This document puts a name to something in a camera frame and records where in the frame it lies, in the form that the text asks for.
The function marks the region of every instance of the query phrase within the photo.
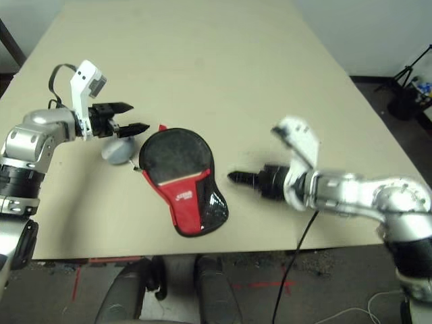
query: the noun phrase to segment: robotic arm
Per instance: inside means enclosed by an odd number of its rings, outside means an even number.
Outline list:
[[[273,131],[293,150],[290,166],[266,165],[258,174],[235,171],[231,180],[299,211],[309,207],[378,221],[377,232],[393,256],[401,286],[414,300],[411,313],[418,305],[424,313],[425,303],[432,302],[429,187],[409,178],[367,180],[355,173],[316,170],[319,141],[305,121],[287,117]],[[427,309],[432,317],[430,305]]]
[[[59,107],[33,111],[7,136],[0,152],[0,299],[9,272],[31,260],[38,224],[30,219],[39,206],[39,188],[55,148],[76,137],[91,140],[116,135],[126,137],[145,131],[144,124],[120,127],[117,113],[133,107],[125,103],[88,106],[107,79],[89,61],[83,61],[71,79],[73,109]]]

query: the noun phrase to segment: ping pong paddle case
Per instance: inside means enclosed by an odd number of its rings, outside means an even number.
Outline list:
[[[198,134],[183,128],[159,131],[142,146],[139,163],[169,205],[180,235],[201,236],[225,223],[228,206],[215,182],[213,154]]]

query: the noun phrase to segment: white table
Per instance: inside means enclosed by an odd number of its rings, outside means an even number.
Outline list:
[[[194,130],[209,143],[229,219],[209,235],[179,236],[167,205],[139,173],[104,162],[103,140],[77,140],[57,148],[43,182],[35,259],[295,248],[313,211],[260,199],[226,177],[288,163],[290,153],[270,133],[285,115],[315,130],[321,169],[421,180],[288,1],[68,3],[1,99],[0,138],[47,106],[55,65],[83,59],[108,78],[95,102],[127,102],[135,109],[118,122],[151,125],[140,144],[159,124]],[[66,69],[55,85],[67,105],[71,77]],[[303,248],[375,244],[376,227],[323,213]]]

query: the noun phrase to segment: black cable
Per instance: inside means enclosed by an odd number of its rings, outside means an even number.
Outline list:
[[[294,256],[292,257],[291,262],[288,265],[288,267],[286,268],[286,271],[285,271],[285,273],[284,273],[284,275],[282,277],[281,285],[279,287],[279,293],[277,294],[277,300],[276,300],[275,310],[273,311],[273,318],[271,320],[272,324],[275,324],[277,309],[279,307],[279,302],[281,301],[282,291],[284,290],[284,284],[285,284],[286,277],[288,276],[288,273],[290,272],[290,269],[292,268],[292,265],[294,264],[294,261],[296,260],[296,257],[298,255],[298,253],[300,252],[300,247],[302,246],[303,240],[306,237],[306,234],[308,233],[309,228],[311,228],[311,225],[312,225],[313,221],[318,216],[318,212],[319,211],[315,211],[314,212],[313,216],[311,217],[310,221],[308,222],[308,225],[304,229],[303,235],[302,235],[299,243],[297,244],[296,252],[294,252]]]
[[[53,70],[53,72],[51,73],[51,76],[49,77],[49,80],[48,80],[48,89],[51,91],[51,93],[52,93],[53,95],[55,95],[55,98],[56,98],[56,99],[51,99],[51,100],[48,102],[48,109],[51,108],[51,103],[55,103],[55,108],[62,108],[62,107],[65,107],[65,105],[64,105],[63,103],[61,103],[61,98],[59,97],[59,95],[54,91],[54,80],[55,80],[55,76],[57,75],[57,72],[60,70],[60,68],[63,67],[63,66],[65,66],[65,67],[67,67],[67,68],[70,68],[71,70],[74,70],[75,72],[76,72],[76,70],[77,70],[77,67],[76,67],[76,66],[74,66],[74,65],[72,65],[72,64],[67,64],[67,63],[65,63],[65,64],[59,64],[59,65],[57,65],[56,67],[54,67],[54,70]]]

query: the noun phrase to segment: wire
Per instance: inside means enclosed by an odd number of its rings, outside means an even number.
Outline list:
[[[330,321],[331,319],[335,319],[336,317],[338,317],[338,316],[340,316],[340,315],[342,315],[342,314],[348,313],[348,312],[350,312],[350,311],[360,311],[360,312],[364,312],[364,313],[368,314],[369,316],[371,316],[371,318],[374,318],[378,323],[380,323],[380,322],[379,322],[379,319],[378,319],[374,314],[371,314],[371,313],[368,312],[367,310],[365,310],[365,309],[363,309],[363,308],[358,308],[358,307],[351,307],[351,308],[347,308],[347,309],[345,309],[345,310],[341,310],[340,312],[338,312],[338,313],[336,313],[336,314],[334,314],[334,315],[332,315],[332,316],[330,316],[330,317],[327,317],[327,318],[325,318],[325,319],[321,319],[320,321],[317,321],[317,322],[315,322],[315,323],[313,323],[313,324],[321,324],[321,323],[324,323],[324,322]]]
[[[313,214],[313,216],[310,218],[310,221],[308,222],[308,225],[304,229],[302,237],[301,237],[300,241],[297,244],[297,248],[296,248],[296,251],[294,252],[294,256],[292,257],[291,262],[288,265],[288,267],[286,268],[286,271],[285,271],[285,273],[284,273],[284,275],[282,277],[281,285],[279,287],[279,293],[277,294],[277,300],[276,300],[275,310],[273,311],[273,318],[271,320],[272,324],[275,324],[277,309],[279,308],[279,303],[281,301],[282,291],[284,290],[284,284],[285,284],[286,277],[288,276],[288,273],[290,272],[290,270],[292,268],[292,265],[294,264],[294,261],[296,260],[296,257],[298,255],[298,253],[300,252],[300,247],[302,246],[303,240],[306,237],[306,234],[308,233],[309,228],[311,228],[311,225],[312,225],[313,221],[318,216],[318,212],[319,211],[315,211],[314,214]]]
[[[371,318],[372,323],[374,323],[374,324],[381,324],[381,321],[378,319],[378,317],[375,314],[373,314],[372,311],[371,311],[372,301],[376,297],[381,296],[381,295],[401,294],[401,293],[402,293],[401,290],[392,290],[390,292],[377,292],[375,295],[373,295],[368,300],[368,302],[367,302],[367,310],[363,309],[363,308],[358,308],[358,307],[347,308],[347,309],[341,310],[340,312],[338,312],[338,313],[336,313],[336,314],[334,314],[334,315],[332,315],[330,317],[326,317],[325,319],[321,319],[320,321],[317,321],[317,322],[315,322],[313,324],[321,324],[321,323],[327,322],[327,321],[329,321],[331,319],[335,319],[336,317],[338,317],[338,316],[340,316],[342,314],[348,313],[350,311],[361,311],[361,312],[364,312],[364,313],[366,313],[366,314],[369,315],[369,317]]]
[[[63,66],[65,66],[67,68],[70,68],[71,70],[73,70],[75,72],[77,70],[76,66],[74,66],[72,64],[67,64],[67,63],[65,63],[65,64],[59,64],[56,67],[54,67],[54,70],[51,72],[51,76],[49,77],[49,80],[48,80],[48,89],[55,96],[55,99],[51,99],[48,102],[48,109],[51,108],[51,103],[55,103],[55,108],[65,107],[65,105],[63,103],[61,103],[61,98],[59,97],[59,95],[54,90],[54,80],[55,80],[55,77],[56,77],[58,71],[60,70],[60,68],[63,67]]]
[[[372,315],[373,315],[373,313],[372,313],[372,311],[371,311],[371,304],[372,304],[372,301],[373,301],[376,297],[381,296],[381,295],[400,294],[401,292],[402,292],[401,290],[392,290],[392,291],[390,291],[390,292],[377,292],[375,295],[373,295],[373,296],[371,297],[371,299],[368,300],[368,302],[367,302],[367,311],[369,312],[369,316],[370,316],[370,318],[371,318],[371,320],[372,320],[372,322],[373,322],[374,324],[381,324],[381,322],[380,322],[379,319],[377,319],[377,317],[375,317],[377,321],[375,321],[375,320],[372,318]]]

